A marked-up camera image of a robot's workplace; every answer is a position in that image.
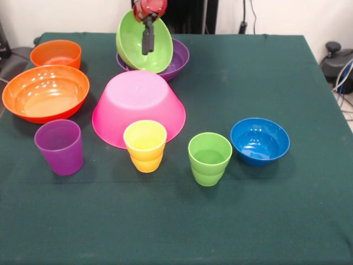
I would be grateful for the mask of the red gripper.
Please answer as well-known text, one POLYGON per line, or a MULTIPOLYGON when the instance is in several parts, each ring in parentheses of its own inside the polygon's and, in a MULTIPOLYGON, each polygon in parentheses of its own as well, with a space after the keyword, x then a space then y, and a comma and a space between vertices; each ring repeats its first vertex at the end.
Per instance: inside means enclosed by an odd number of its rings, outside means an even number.
POLYGON ((154 51, 154 19, 165 14, 167 0, 134 0, 133 15, 138 22, 143 21, 145 29, 142 35, 142 54, 154 51))

